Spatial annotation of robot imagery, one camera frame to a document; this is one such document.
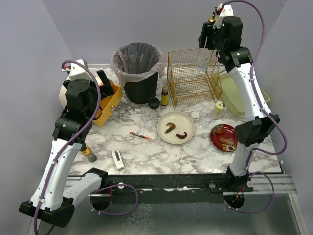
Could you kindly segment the clear oil bottle gold cap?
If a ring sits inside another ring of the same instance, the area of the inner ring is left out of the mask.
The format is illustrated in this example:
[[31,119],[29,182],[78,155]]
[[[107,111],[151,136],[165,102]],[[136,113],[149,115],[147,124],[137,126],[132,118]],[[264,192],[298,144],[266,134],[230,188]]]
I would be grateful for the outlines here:
[[210,60],[212,58],[214,46],[213,37],[218,32],[216,26],[214,26],[220,12],[215,7],[212,16],[209,17],[207,22],[202,25],[201,34],[198,38],[199,52],[197,55],[197,70],[206,71],[208,69]]

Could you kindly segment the amber spice jar grey lid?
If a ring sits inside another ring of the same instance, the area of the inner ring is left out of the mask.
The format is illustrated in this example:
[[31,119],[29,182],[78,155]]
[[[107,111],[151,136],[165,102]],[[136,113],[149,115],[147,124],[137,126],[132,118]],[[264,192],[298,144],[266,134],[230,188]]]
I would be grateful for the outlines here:
[[97,160],[96,154],[85,143],[82,145],[80,152],[89,162],[95,162]]

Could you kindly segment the small yellow label bottle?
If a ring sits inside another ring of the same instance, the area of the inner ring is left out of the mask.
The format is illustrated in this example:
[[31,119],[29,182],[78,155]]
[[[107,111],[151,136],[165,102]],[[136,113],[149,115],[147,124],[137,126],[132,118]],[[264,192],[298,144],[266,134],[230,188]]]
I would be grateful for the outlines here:
[[162,87],[162,92],[161,92],[161,105],[162,106],[167,106],[169,103],[169,89],[167,85],[164,85]]

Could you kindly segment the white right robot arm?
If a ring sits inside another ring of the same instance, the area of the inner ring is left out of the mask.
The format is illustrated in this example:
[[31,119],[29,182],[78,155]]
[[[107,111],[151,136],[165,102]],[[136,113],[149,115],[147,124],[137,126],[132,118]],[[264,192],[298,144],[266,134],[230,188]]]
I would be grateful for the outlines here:
[[242,30],[241,19],[234,15],[232,6],[225,3],[216,7],[209,21],[204,22],[198,38],[200,48],[216,51],[219,63],[233,79],[244,106],[246,121],[235,127],[238,145],[226,171],[228,188],[248,181],[253,152],[280,121],[262,96],[249,49],[241,46]]

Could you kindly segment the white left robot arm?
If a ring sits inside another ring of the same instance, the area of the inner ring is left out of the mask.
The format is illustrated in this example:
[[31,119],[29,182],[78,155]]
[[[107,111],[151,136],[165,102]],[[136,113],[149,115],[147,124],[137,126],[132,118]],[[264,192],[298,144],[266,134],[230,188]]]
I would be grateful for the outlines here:
[[19,212],[52,226],[65,227],[74,214],[75,207],[89,194],[105,185],[107,173],[92,168],[83,178],[65,189],[73,161],[86,147],[85,139],[100,108],[101,89],[87,63],[83,60],[66,60],[71,64],[70,74],[64,81],[66,106],[55,122],[52,148],[42,179],[33,196],[22,202]]

